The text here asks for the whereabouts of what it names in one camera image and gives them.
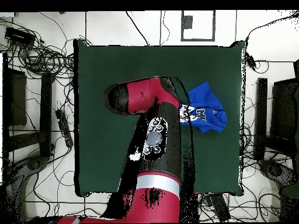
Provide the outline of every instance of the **blue shirt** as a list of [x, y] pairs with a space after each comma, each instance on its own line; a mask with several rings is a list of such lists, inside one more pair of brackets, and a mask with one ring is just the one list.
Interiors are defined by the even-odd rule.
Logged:
[[[220, 101], [212, 94], [208, 82], [196, 86], [188, 92], [190, 106], [188, 112], [192, 126], [202, 133], [208, 130], [221, 132], [227, 125], [227, 115]], [[187, 105], [181, 105], [180, 124], [189, 125]]]

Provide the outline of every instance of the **dark green tabletop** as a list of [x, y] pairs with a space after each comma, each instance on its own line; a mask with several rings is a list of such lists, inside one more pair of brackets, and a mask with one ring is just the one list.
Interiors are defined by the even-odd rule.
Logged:
[[[211, 86], [227, 113], [228, 124], [220, 134], [215, 131], [202, 134], [193, 127], [194, 190], [240, 195], [239, 120], [244, 45], [241, 41], [230, 48], [87, 47], [78, 41], [79, 150], [75, 152], [79, 152], [76, 162], [79, 162], [81, 194], [117, 190], [137, 121], [137, 116], [122, 116], [107, 110], [103, 91], [114, 83], [161, 75], [179, 78], [187, 91], [204, 81]], [[181, 127], [182, 142], [188, 135], [187, 128]]]

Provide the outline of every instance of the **floor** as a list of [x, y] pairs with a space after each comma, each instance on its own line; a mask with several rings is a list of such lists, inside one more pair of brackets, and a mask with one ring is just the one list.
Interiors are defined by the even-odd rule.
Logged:
[[[143, 46], [145, 41], [143, 37], [133, 26], [131, 20], [125, 12], [65, 12], [63, 15], [59, 12], [42, 12], [41, 13], [18, 13], [13, 18], [5, 18], [5, 20], [13, 21], [15, 24], [2, 22], [0, 20], [0, 31], [4, 32], [5, 26], [18, 25], [35, 30], [41, 35], [41, 39], [45, 45], [59, 47], [67, 51], [67, 55], [72, 53], [72, 42], [67, 40], [81, 39], [86, 37], [93, 45], [110, 45], [120, 44], [125, 46]], [[216, 38], [215, 42], [181, 42], [180, 41], [180, 18], [181, 11], [162, 11], [162, 25], [160, 38], [160, 11], [145, 12], [128, 12], [134, 19], [141, 33], [146, 37], [150, 45], [212, 45], [212, 46], [230, 46], [235, 40], [244, 40], [248, 33], [261, 25], [265, 25], [272, 20], [283, 18], [291, 14], [289, 10], [217, 10], [216, 11]], [[259, 77], [268, 78], [268, 97], [272, 94], [272, 85], [275, 81], [294, 78], [294, 70], [292, 63], [299, 59], [298, 44], [299, 35], [297, 32], [297, 24], [293, 20], [284, 20], [277, 24], [268, 25], [254, 31], [249, 39], [248, 53], [255, 60], [278, 61], [270, 62], [269, 69], [263, 75], [258, 74], [247, 68], [246, 70], [246, 102], [245, 108], [250, 107], [255, 102], [256, 82]], [[4, 35], [0, 35], [0, 44], [6, 44]], [[18, 57], [13, 58], [13, 66], [18, 69], [20, 65]], [[267, 69], [266, 63], [261, 62], [258, 72]], [[67, 74], [63, 74], [59, 82], [53, 83], [53, 112], [65, 102], [64, 88], [69, 83]], [[39, 105], [40, 96], [40, 80], [27, 80], [27, 106], [26, 111], [36, 129], [39, 129]], [[74, 104], [74, 95], [69, 94], [69, 99]], [[65, 111], [68, 116], [69, 127], [73, 130], [72, 122], [74, 120], [74, 111], [72, 104], [67, 104]], [[267, 127], [270, 127], [270, 110], [271, 100], [268, 101]], [[254, 130], [254, 108], [251, 107], [245, 112], [245, 122], [251, 125], [251, 133]], [[11, 128], [11, 135], [32, 132], [33, 128], [30, 121], [22, 127]], [[52, 140], [55, 141], [61, 136], [58, 128], [55, 114], [53, 113], [53, 133]], [[37, 149], [38, 145], [16, 150], [10, 154], [10, 159], [18, 161], [28, 156], [30, 152]], [[55, 146], [55, 157], [63, 156], [67, 151], [63, 138], [57, 140]], [[87, 198], [79, 198], [74, 192], [74, 150], [61, 159], [52, 162], [40, 174], [36, 184], [36, 193], [42, 197], [45, 202], [38, 199], [33, 193], [33, 185], [37, 180], [34, 175], [30, 178], [26, 188], [26, 210], [28, 218], [35, 216], [44, 216], [49, 209], [48, 216], [59, 214], [83, 214], [84, 210], [89, 216], [98, 216], [105, 211], [106, 203], [110, 194], [93, 193]], [[273, 154], [267, 153], [265, 158], [270, 158]], [[284, 162], [285, 156], [276, 157]], [[288, 167], [291, 167], [289, 160], [286, 161]], [[225, 200], [229, 201], [228, 205], [232, 219], [230, 222], [239, 222], [241, 219], [245, 222], [262, 222], [264, 217], [267, 222], [275, 222], [278, 220], [276, 211], [279, 211], [280, 201], [272, 196], [265, 195], [260, 203], [268, 209], [262, 209], [261, 212], [256, 207], [257, 199], [265, 194], [272, 193], [278, 195], [275, 183], [263, 177], [255, 165], [248, 166], [244, 169], [243, 185], [245, 193], [241, 197], [233, 197], [226, 195]], [[204, 213], [201, 213], [200, 219], [205, 222], [217, 222], [212, 208], [204, 207]]]

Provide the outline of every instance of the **metal frame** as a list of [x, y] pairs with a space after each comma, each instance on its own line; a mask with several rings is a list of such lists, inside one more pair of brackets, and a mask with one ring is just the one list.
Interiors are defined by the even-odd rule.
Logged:
[[211, 41], [215, 42], [215, 30], [216, 30], [216, 10], [213, 10], [213, 34], [212, 38], [184, 38], [184, 23], [185, 23], [185, 15], [184, 11], [182, 10], [182, 20], [181, 20], [181, 33], [180, 33], [180, 40], [181, 41]]

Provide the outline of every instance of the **black cable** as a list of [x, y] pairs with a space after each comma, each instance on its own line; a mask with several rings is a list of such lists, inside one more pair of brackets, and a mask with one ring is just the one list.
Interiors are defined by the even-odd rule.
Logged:
[[261, 205], [261, 203], [260, 203], [260, 201], [261, 201], [261, 199], [264, 197], [264, 196], [267, 196], [267, 195], [271, 195], [271, 196], [273, 196], [273, 197], [276, 197], [279, 201], [280, 201], [280, 197], [278, 197], [277, 195], [275, 195], [275, 194], [273, 194], [273, 193], [265, 193], [265, 194], [263, 194], [263, 195], [261, 195], [260, 197], [259, 197], [259, 200], [258, 200], [258, 207], [259, 207], [259, 212], [260, 212], [260, 216], [261, 216], [261, 218], [263, 219], [263, 221], [264, 222], [267, 222], [265, 219], [264, 219], [264, 214], [263, 214], [263, 212], [262, 212], [262, 207], [260, 207], [260, 205]]
[[39, 199], [39, 200], [42, 200], [43, 202], [45, 202], [48, 206], [49, 206], [49, 209], [48, 209], [48, 212], [46, 213], [46, 215], [44, 217], [46, 217], [51, 209], [51, 205], [46, 201], [44, 200], [43, 198], [41, 198], [40, 196], [37, 195], [35, 189], [36, 189], [36, 184], [37, 184], [37, 181], [39, 180], [39, 173], [37, 173], [37, 178], [36, 178], [36, 181], [35, 181], [35, 184], [33, 186], [33, 192], [35, 194], [35, 196]]
[[50, 20], [52, 20], [53, 22], [55, 22], [56, 24], [57, 24], [57, 26], [60, 28], [60, 30], [62, 31], [62, 33], [63, 33], [63, 35], [64, 35], [64, 37], [65, 37], [65, 39], [66, 40], [68, 40], [67, 39], [67, 37], [66, 37], [66, 35], [65, 35], [65, 33], [63, 32], [63, 30], [62, 30], [62, 28], [61, 28], [61, 26], [55, 21], [55, 20], [53, 20], [52, 18], [50, 18], [50, 17], [48, 17], [48, 16], [46, 16], [46, 15], [44, 15], [43, 13], [41, 13], [41, 12], [39, 12], [40, 14], [42, 14], [44, 17], [46, 17], [46, 18], [48, 18], [48, 19], [50, 19]]
[[278, 22], [278, 21], [280, 21], [280, 20], [286, 20], [286, 19], [297, 18], [297, 17], [299, 17], [299, 10], [295, 11], [295, 12], [294, 12], [292, 15], [290, 15], [290, 16], [283, 17], [283, 18], [279, 18], [279, 19], [276, 19], [276, 20], [272, 20], [271, 22], [269, 22], [269, 23], [267, 23], [267, 24], [258, 26], [258, 27], [252, 29], [252, 30], [249, 32], [249, 34], [247, 35], [245, 41], [246, 41], [246, 43], [248, 43], [250, 34], [251, 34], [253, 31], [255, 31], [256, 29], [259, 29], [259, 28], [261, 28], [261, 27], [266, 27], [266, 26], [271, 25], [271, 24], [273, 24], [273, 23], [275, 23], [275, 22]]
[[[71, 149], [68, 149], [68, 151], [64, 154], [64, 155], [62, 155], [62, 156], [60, 156], [60, 157], [58, 157], [58, 158], [56, 158], [56, 159], [54, 159], [54, 160], [57, 160], [57, 159], [59, 159], [59, 158], [62, 158], [61, 159], [61, 161], [59, 162], [59, 164], [56, 166], [56, 168], [60, 165], [60, 163], [63, 161], [63, 159], [64, 159], [64, 157], [67, 155], [67, 154], [69, 154], [69, 152], [71, 151]], [[37, 188], [38, 186], [40, 186], [47, 178], [49, 178], [50, 177], [50, 175], [52, 174], [53, 172], [51, 172], [41, 183], [39, 183], [35, 188]], [[27, 198], [28, 197], [28, 195], [30, 194], [30, 193], [32, 193], [33, 192], [33, 190], [31, 191], [31, 192], [29, 192], [26, 196], [25, 196], [25, 198]]]
[[126, 11], [127, 16], [130, 18], [130, 20], [132, 21], [133, 25], [135, 26], [135, 28], [137, 29], [137, 31], [140, 33], [140, 35], [143, 37], [143, 39], [145, 40], [147, 46], [149, 46], [147, 39], [143, 36], [143, 34], [140, 32], [140, 30], [138, 29], [138, 27], [136, 26], [135, 22], [133, 21], [132, 17], [128, 14], [128, 12]]
[[73, 173], [75, 173], [74, 171], [66, 171], [62, 176], [61, 176], [61, 178], [60, 178], [60, 180], [58, 181], [59, 182], [59, 184], [58, 184], [58, 187], [57, 187], [57, 215], [59, 215], [59, 208], [60, 208], [60, 205], [59, 205], [59, 203], [58, 203], [58, 192], [59, 192], [59, 186], [60, 186], [60, 184], [62, 184], [62, 185], [64, 185], [64, 186], [73, 186], [73, 185], [65, 185], [65, 184], [63, 184], [62, 182], [61, 182], [61, 180], [63, 179], [63, 177], [67, 174], [67, 173], [69, 173], [69, 172], [73, 172]]
[[80, 213], [82, 213], [82, 212], [84, 212], [84, 211], [86, 211], [86, 210], [90, 210], [90, 211], [94, 212], [95, 214], [97, 214], [97, 215], [99, 215], [99, 216], [102, 216], [102, 214], [96, 212], [94, 209], [86, 208], [86, 209], [84, 209], [84, 210], [82, 210], [82, 211], [79, 211], [79, 212], [77, 212], [77, 213], [69, 213], [69, 214], [66, 214], [66, 215], [64, 215], [64, 217], [66, 217], [66, 216], [81, 216], [81, 215], [78, 215], [78, 214], [80, 214]]
[[167, 37], [167, 39], [166, 39], [165, 41], [163, 41], [163, 43], [162, 43], [161, 45], [163, 45], [164, 42], [167, 42], [168, 39], [169, 39], [169, 36], [171, 35], [171, 32], [169, 31], [168, 27], [166, 27], [166, 25], [165, 25], [165, 23], [164, 23], [165, 14], [166, 14], [166, 11], [164, 11], [164, 15], [163, 15], [163, 21], [162, 21], [162, 23], [163, 23], [164, 27], [165, 27], [165, 28], [167, 29], [167, 31], [168, 31], [168, 37]]
[[[281, 21], [281, 20], [286, 20], [286, 19], [292, 19], [292, 18], [297, 18], [299, 17], [299, 10], [295, 11], [292, 15], [290, 16], [287, 16], [287, 17], [283, 17], [283, 18], [280, 18], [280, 19], [276, 19], [276, 20], [273, 20], [267, 24], [264, 24], [264, 25], [261, 25], [261, 26], [258, 26], [254, 29], [252, 29], [249, 34], [247, 35], [246, 39], [245, 39], [245, 42], [246, 42], [246, 46], [248, 46], [248, 40], [249, 40], [249, 36], [250, 34], [255, 31], [256, 29], [259, 29], [261, 27], [265, 27], [265, 26], [268, 26], [268, 25], [271, 25], [271, 24], [274, 24], [275, 22], [278, 22], [278, 21]], [[267, 61], [267, 60], [254, 60], [252, 56], [250, 56], [247, 52], [245, 53], [245, 60], [247, 61], [248, 65], [258, 74], [263, 74], [263, 73], [266, 73], [269, 69], [269, 62], [291, 62], [291, 61]], [[256, 67], [256, 62], [259, 63], [260, 65], [260, 62], [266, 62], [267, 63], [267, 70], [265, 70], [264, 72], [258, 72], [257, 71], [257, 67]]]

